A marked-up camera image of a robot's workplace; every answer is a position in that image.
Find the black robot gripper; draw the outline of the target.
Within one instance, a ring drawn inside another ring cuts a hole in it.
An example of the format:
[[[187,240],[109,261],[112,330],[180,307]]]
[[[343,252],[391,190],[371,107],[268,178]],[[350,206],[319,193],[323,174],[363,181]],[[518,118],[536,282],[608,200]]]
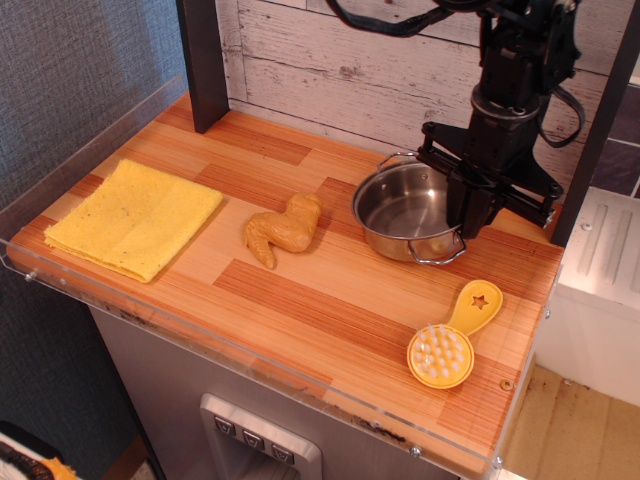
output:
[[[418,160],[447,180],[447,223],[476,238],[505,208],[542,228],[552,220],[560,184],[536,161],[533,149],[547,97],[524,107],[472,101],[469,126],[423,124]]]

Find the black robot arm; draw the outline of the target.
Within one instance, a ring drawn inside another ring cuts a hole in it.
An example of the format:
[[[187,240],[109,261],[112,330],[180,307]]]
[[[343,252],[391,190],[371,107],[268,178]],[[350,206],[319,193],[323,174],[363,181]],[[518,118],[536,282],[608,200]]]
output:
[[[553,148],[579,132],[552,139],[543,128],[551,98],[574,110],[580,102],[562,88],[575,75],[581,53],[574,41],[574,1],[444,1],[451,12],[474,11],[481,20],[479,83],[471,94],[467,128],[436,122],[422,127],[419,161],[447,180],[446,221],[463,239],[473,239],[506,208],[544,227],[563,187],[536,161],[543,139]]]

